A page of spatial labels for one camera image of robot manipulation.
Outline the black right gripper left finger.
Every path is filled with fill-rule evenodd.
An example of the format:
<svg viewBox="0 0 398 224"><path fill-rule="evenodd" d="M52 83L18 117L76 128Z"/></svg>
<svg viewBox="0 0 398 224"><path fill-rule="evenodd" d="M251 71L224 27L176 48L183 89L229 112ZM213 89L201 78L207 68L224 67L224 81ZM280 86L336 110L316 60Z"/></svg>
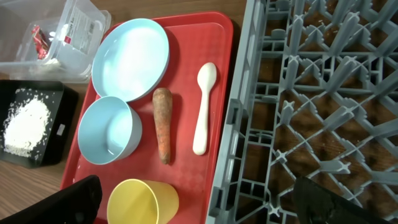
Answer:
<svg viewBox="0 0 398 224"><path fill-rule="evenodd" d="M1 220L1 224L93 223L102 200L100 178L89 175Z"/></svg>

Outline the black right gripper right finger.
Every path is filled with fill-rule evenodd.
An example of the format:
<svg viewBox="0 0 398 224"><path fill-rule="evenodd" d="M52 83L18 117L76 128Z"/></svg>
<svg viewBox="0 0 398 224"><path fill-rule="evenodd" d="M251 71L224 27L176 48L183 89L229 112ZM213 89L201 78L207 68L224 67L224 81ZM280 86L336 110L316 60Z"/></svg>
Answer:
<svg viewBox="0 0 398 224"><path fill-rule="evenodd" d="M389 224L306 177L296 179L293 201L301 224Z"/></svg>

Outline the yellow plastic cup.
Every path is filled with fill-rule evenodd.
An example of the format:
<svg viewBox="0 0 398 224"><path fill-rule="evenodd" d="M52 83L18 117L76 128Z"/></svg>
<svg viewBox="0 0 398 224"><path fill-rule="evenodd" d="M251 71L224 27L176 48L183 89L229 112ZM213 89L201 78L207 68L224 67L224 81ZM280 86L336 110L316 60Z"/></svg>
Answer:
<svg viewBox="0 0 398 224"><path fill-rule="evenodd" d="M178 208L178 193L170 184L128 179L111 192L106 216L109 224L166 224Z"/></svg>

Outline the light blue bowl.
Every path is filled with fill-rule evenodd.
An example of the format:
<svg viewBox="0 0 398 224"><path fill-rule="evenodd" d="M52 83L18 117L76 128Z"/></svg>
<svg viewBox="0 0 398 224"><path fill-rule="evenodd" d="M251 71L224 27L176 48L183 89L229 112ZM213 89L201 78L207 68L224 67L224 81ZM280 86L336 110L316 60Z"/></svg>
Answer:
<svg viewBox="0 0 398 224"><path fill-rule="evenodd" d="M88 162L105 165L131 155L142 132L139 115L125 101L105 96L85 111L78 127L78 147Z"/></svg>

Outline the white rice pile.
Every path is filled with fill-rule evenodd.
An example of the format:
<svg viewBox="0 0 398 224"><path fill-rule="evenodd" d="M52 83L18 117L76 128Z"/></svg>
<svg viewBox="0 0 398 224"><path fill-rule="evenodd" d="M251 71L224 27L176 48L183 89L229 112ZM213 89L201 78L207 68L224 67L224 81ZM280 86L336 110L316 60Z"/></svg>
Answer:
<svg viewBox="0 0 398 224"><path fill-rule="evenodd" d="M18 88L9 105L2 131L5 152L30 157L44 144L51 112L43 94L31 88Z"/></svg>

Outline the red snack wrapper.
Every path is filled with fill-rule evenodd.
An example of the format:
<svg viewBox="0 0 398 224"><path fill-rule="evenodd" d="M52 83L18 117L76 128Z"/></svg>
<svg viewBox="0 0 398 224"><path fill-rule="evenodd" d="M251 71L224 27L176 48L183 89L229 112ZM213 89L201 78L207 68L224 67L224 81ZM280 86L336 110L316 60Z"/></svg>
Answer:
<svg viewBox="0 0 398 224"><path fill-rule="evenodd" d="M31 31L32 39L35 45L35 49L37 52L37 58L39 60L44 59L49 52L49 45L47 43L47 39L45 34L42 32L40 26L35 25Z"/></svg>

